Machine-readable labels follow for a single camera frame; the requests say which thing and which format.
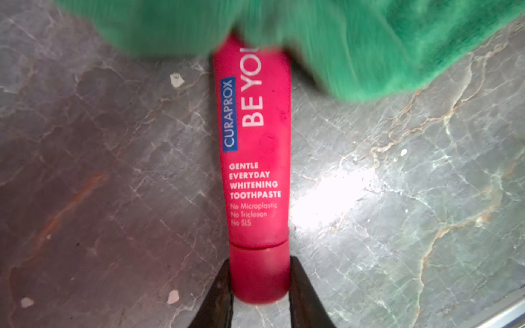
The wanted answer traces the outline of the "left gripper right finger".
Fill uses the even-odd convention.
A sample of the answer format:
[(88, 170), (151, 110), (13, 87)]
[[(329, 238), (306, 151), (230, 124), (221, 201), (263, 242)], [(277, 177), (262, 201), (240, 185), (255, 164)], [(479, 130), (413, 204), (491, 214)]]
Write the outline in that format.
[(288, 293), (291, 327), (335, 328), (298, 257), (291, 257), (291, 285)]

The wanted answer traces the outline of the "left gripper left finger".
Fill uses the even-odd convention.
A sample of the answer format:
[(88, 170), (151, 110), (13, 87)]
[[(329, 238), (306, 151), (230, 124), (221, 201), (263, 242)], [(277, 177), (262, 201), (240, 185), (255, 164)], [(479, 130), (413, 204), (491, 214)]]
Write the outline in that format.
[(229, 259), (218, 271), (189, 328), (231, 328), (233, 293)]

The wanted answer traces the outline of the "dark red tube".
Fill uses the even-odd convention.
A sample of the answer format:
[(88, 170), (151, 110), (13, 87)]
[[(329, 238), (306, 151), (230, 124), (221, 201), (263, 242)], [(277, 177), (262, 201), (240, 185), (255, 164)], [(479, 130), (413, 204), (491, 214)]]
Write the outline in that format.
[(291, 62), (231, 36), (213, 66), (232, 291), (273, 303), (291, 285)]

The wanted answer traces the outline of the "green microfiber cloth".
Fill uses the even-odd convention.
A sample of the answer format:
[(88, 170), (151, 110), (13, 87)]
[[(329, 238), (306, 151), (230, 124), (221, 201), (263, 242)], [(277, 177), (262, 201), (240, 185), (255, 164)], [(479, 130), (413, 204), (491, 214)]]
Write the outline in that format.
[(523, 1), (59, 1), (121, 52), (210, 55), (231, 34), (293, 54), (348, 101), (418, 90), (524, 12)]

